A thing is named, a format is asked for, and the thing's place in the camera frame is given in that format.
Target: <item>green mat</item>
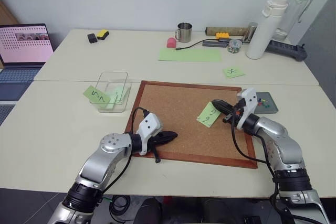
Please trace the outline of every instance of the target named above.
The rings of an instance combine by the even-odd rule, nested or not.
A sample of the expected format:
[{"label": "green mat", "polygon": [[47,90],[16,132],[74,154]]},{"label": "green mat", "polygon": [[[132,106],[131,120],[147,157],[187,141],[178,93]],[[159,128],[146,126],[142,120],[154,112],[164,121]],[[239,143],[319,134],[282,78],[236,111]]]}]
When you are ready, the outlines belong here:
[{"label": "green mat", "polygon": [[222,57],[220,50],[213,48],[189,48],[182,50],[161,48],[159,60],[221,62]]}]

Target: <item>white table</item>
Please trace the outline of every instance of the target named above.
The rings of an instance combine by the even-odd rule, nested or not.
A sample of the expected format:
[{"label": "white table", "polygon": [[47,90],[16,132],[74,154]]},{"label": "white table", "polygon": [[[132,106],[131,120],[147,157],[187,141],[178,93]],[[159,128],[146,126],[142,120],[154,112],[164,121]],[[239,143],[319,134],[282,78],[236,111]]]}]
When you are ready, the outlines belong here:
[{"label": "white table", "polygon": [[[269,53],[259,60],[251,60],[245,56],[248,45],[243,45],[235,55],[226,48],[219,48],[222,62],[158,61],[160,48],[174,36],[171,31],[111,30],[105,40],[90,44],[87,34],[96,32],[72,30],[35,80],[97,81],[103,71],[126,71],[134,82],[318,85],[304,62]],[[190,43],[179,43],[179,46],[188,46],[205,38],[214,36],[193,33]],[[196,48],[208,49],[202,47],[202,43]],[[223,69],[231,66],[240,66],[246,75],[225,78]]]},{"label": "white table", "polygon": [[[124,131],[139,83],[132,84],[123,113],[99,113],[82,95],[90,84],[94,82],[30,85],[0,127],[0,187],[66,192],[100,139]],[[321,197],[335,197],[336,110],[325,93],[319,86],[254,87],[271,93],[279,112],[267,116],[300,144],[313,187]],[[257,157],[263,158],[260,144],[254,145]],[[116,175],[124,165],[120,162]],[[263,164],[247,169],[134,158],[108,193],[268,197],[273,186]]]}]

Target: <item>transparent box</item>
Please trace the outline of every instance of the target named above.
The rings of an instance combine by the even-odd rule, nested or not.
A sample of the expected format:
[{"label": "transparent box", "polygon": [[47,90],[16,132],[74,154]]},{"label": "transparent box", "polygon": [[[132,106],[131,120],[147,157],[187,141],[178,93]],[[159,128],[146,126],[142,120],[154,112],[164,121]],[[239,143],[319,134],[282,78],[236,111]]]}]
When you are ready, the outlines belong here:
[{"label": "transparent box", "polygon": [[127,105],[131,86],[126,72],[103,72],[98,79],[96,89],[107,95],[110,101],[107,104],[92,101],[90,103],[99,112],[123,112]]}]

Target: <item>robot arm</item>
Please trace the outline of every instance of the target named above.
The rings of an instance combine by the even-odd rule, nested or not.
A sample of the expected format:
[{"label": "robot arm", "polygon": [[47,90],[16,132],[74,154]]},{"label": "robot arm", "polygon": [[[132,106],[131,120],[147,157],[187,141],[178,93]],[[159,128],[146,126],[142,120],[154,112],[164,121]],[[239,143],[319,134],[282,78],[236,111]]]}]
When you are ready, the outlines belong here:
[{"label": "robot arm", "polygon": [[235,116],[238,120],[234,120],[234,126],[265,141],[268,160],[274,171],[273,181],[276,186],[279,185],[280,199],[286,205],[285,209],[278,211],[282,220],[310,223],[289,217],[299,216],[312,219],[316,223],[329,224],[318,193],[311,187],[299,144],[289,137],[286,128],[281,124],[253,114],[257,106],[255,89],[243,90],[238,94],[238,99],[235,106],[222,100],[214,100],[212,103],[226,115],[223,122],[232,123]]},{"label": "robot arm", "polygon": [[177,134],[161,132],[159,118],[148,113],[136,134],[108,134],[100,141],[98,149],[86,160],[67,196],[60,202],[48,224],[90,223],[95,207],[101,200],[116,164],[132,153],[144,155],[153,144],[171,141]]}]

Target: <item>clear bottle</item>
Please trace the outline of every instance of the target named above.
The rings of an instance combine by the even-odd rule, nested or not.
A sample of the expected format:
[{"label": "clear bottle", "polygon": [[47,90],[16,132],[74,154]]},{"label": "clear bottle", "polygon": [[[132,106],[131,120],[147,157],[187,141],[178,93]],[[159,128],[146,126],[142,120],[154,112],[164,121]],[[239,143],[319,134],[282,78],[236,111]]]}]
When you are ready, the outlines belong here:
[{"label": "clear bottle", "polygon": [[302,14],[308,9],[312,1],[313,0],[289,0],[288,7],[278,29],[273,35],[273,39],[285,40],[295,23],[301,22]]},{"label": "clear bottle", "polygon": [[248,46],[246,56],[250,59],[260,59],[280,24],[282,15],[287,8],[288,0],[268,0],[262,10],[263,20],[258,24]]}]

